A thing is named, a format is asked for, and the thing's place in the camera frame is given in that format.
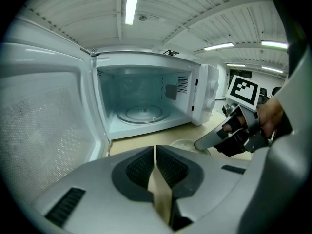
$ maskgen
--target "ceiling beam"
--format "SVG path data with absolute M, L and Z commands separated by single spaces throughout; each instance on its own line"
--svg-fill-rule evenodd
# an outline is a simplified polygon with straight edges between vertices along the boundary
M 22 17 L 25 17 L 37 24 L 39 24 L 40 26 L 48 29 L 48 30 L 51 30 L 55 33 L 57 33 L 58 35 L 70 40 L 70 41 L 73 41 L 74 43 L 78 44 L 78 42 L 73 39 L 71 36 L 69 36 L 68 34 L 65 34 L 63 33 L 60 29 L 58 29 L 54 24 L 52 23 L 49 23 L 48 21 L 46 21 L 45 19 L 43 19 L 41 16 L 37 15 L 35 12 L 31 11 L 29 8 L 26 8 L 26 7 L 22 7 L 20 9 L 20 11 L 18 12 L 18 15 L 19 16 L 22 16 Z
M 279 78 L 279 79 L 283 79 L 283 80 L 285 80 L 285 78 L 286 78 L 286 76 L 283 76 L 282 74 L 279 74 L 280 76 L 277 77 L 274 73 L 264 72 L 263 70 L 256 69 L 256 68 L 230 68 L 230 69 L 233 69 L 233 70 L 244 70 L 244 71 L 246 70 L 246 71 L 257 72 L 257 73 L 265 74 L 265 75 L 268 75 L 268 76 L 273 76 L 273 77 L 276 77 L 276 78 Z
M 194 55 L 208 54 L 208 53 L 209 54 L 212 53 L 213 55 L 215 55 L 216 51 L 225 51 L 225 50 L 231 50 L 231 49 L 264 49 L 264 50 L 269 49 L 269 50 L 276 50 L 276 51 L 287 53 L 287 49 L 264 46 L 261 43 L 238 43 L 238 44 L 234 44 L 234 47 L 229 47 L 229 48 L 221 48 L 221 49 L 209 50 L 209 51 L 202 49 L 202 50 L 194 51 Z
M 185 49 L 183 47 L 177 46 L 175 44 L 167 44 L 164 46 L 163 42 L 145 39 L 145 38 L 123 38 L 120 42 L 118 38 L 105 38 L 105 39 L 96 39 L 90 42 L 83 42 L 82 46 L 85 48 L 101 48 L 101 47 L 109 47 L 109 46 L 137 46 L 137 47 L 145 47 L 151 49 L 159 49 L 159 50 L 173 50 L 177 51 L 181 54 L 185 54 L 188 57 L 192 58 L 194 61 L 205 64 L 207 61 L 201 57 L 193 55 L 193 52 Z
M 230 2 L 226 2 L 222 5 L 219 5 L 215 8 L 212 8 L 210 10 L 207 10 L 206 12 L 200 14 L 199 16 L 195 17 L 194 19 L 190 20 L 186 24 L 183 25 L 183 27 L 180 27 L 178 30 L 176 30 L 174 33 L 172 33 L 167 39 L 164 40 L 164 44 L 169 43 L 174 38 L 176 38 L 178 35 L 183 33 L 186 30 L 189 30 L 191 27 L 195 26 L 197 23 L 208 19 L 209 17 L 215 17 L 218 15 L 221 15 L 223 13 L 227 13 L 229 11 L 232 11 L 233 9 L 238 9 L 242 7 L 251 7 L 253 5 L 264 3 L 264 2 L 272 2 L 272 0 L 233 0 Z
M 237 64 L 249 64 L 249 65 L 257 65 L 257 66 L 265 66 L 270 68 L 276 68 L 283 70 L 283 65 L 275 64 L 271 62 L 266 61 L 258 61 L 258 60 L 242 60 L 242 59 L 229 59 L 229 60 L 223 60 L 224 63 L 237 63 Z
M 117 13 L 117 31 L 119 41 L 122 41 L 122 26 L 121 26 L 121 8 L 122 8 L 122 0 L 116 0 L 116 13 Z

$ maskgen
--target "vent grille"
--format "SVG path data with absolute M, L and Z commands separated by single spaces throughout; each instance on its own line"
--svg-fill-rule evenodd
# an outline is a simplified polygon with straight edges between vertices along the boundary
M 71 188 L 52 208 L 52 210 L 49 211 L 45 218 L 55 225 L 62 227 L 82 199 L 85 192 L 85 190 L 79 188 Z
M 187 165 L 161 149 L 157 149 L 157 167 L 170 188 L 181 182 L 189 172 Z
M 246 171 L 246 169 L 244 168 L 230 166 L 230 165 L 224 165 L 221 167 L 221 169 L 227 170 L 229 172 L 237 173 L 237 174 L 244 174 L 244 172 Z
M 102 74 L 104 74 L 104 72 L 97 70 L 97 76 L 102 76 Z
M 163 90 L 163 87 L 164 87 L 164 78 L 161 78 L 161 99 L 162 99 L 162 95 L 164 93 L 164 90 Z
M 189 81 L 188 76 L 178 76 L 177 79 L 177 91 L 187 94 L 187 84 Z

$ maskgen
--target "white microwave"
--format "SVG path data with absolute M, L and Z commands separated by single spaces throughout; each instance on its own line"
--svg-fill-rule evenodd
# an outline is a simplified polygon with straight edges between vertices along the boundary
M 208 121 L 218 89 L 209 64 L 144 52 L 91 56 L 23 18 L 0 53 L 1 168 L 29 202 L 108 153 L 112 139 Z
M 109 139 L 209 120 L 218 69 L 148 52 L 97 54 L 93 75 L 100 116 Z

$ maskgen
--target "glass turntable plate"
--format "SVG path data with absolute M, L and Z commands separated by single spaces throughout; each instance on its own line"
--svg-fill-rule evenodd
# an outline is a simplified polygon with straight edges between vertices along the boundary
M 117 117 L 128 123 L 148 124 L 163 120 L 169 114 L 169 109 L 165 109 L 159 105 L 144 103 L 120 110 L 117 112 Z

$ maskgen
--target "wall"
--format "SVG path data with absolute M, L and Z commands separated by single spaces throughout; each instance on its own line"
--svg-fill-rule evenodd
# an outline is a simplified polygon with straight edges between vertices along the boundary
M 252 80 L 258 82 L 262 88 L 266 88 L 268 96 L 272 95 L 273 88 L 282 87 L 284 84 L 283 79 L 279 79 L 279 78 L 269 76 L 266 74 L 262 74 L 262 73 L 258 73 L 258 72 L 253 72 Z

